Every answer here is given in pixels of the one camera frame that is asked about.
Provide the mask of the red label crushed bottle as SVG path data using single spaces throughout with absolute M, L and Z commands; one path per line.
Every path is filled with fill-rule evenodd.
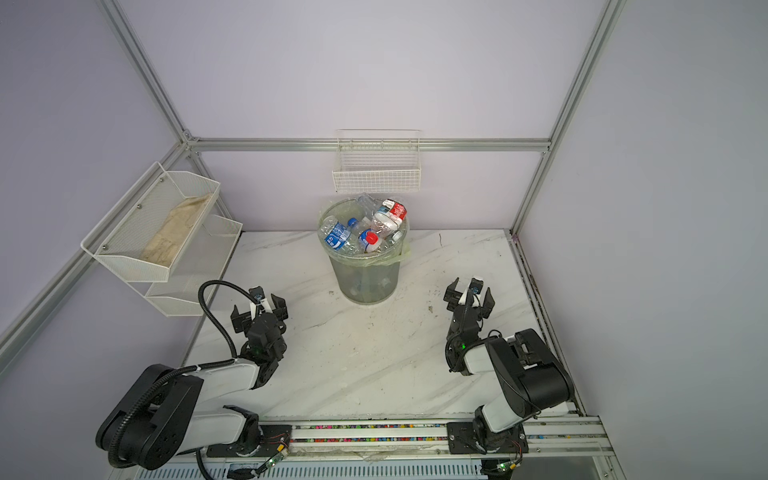
M 400 202 L 385 199 L 373 213 L 372 230 L 381 238 L 399 230 L 406 219 L 407 209 Z

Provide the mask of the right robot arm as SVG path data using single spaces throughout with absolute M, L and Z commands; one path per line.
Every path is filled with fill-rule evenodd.
M 443 296 L 452 314 L 444 346 L 447 367 L 463 376 L 492 373 L 501 390 L 475 414 L 479 431 L 503 433 L 545 409 L 571 401 L 573 380 L 541 336 L 524 329 L 509 337 L 498 330 L 481 337 L 495 299 L 481 279 L 471 279 L 463 291 L 458 283 L 451 282 Z

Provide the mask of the small blue label bottle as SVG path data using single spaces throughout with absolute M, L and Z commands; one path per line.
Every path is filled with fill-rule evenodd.
M 376 252 L 381 244 L 381 238 L 372 229 L 367 228 L 357 236 L 360 252 L 364 254 Z

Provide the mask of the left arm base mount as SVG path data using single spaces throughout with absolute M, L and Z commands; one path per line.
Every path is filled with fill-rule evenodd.
M 206 448 L 209 458 L 268 458 L 280 448 L 287 449 L 293 427 L 290 424 L 260 424 L 248 429 L 230 444 L 216 444 Z

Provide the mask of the crushed clear bottle white cap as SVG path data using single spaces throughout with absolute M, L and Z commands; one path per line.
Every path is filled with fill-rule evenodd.
M 374 218 L 375 213 L 378 211 L 381 205 L 381 202 L 379 199 L 374 198 L 368 193 L 360 194 L 357 197 L 356 202 L 358 206 L 362 209 L 364 216 L 369 220 L 372 220 Z

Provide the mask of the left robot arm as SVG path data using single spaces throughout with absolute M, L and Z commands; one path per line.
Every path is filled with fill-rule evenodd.
M 248 311 L 230 319 L 246 341 L 235 359 L 173 369 L 147 367 L 99 427 L 95 444 L 115 468 L 156 470 L 182 454 L 213 457 L 285 455 L 288 425 L 262 425 L 258 413 L 234 403 L 239 392 L 267 384 L 287 350 L 286 301 L 250 290 Z

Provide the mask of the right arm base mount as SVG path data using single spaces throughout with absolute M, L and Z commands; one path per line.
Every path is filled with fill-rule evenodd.
M 522 424 L 492 432 L 478 421 L 449 422 L 446 425 L 451 454 L 526 454 L 528 440 Z

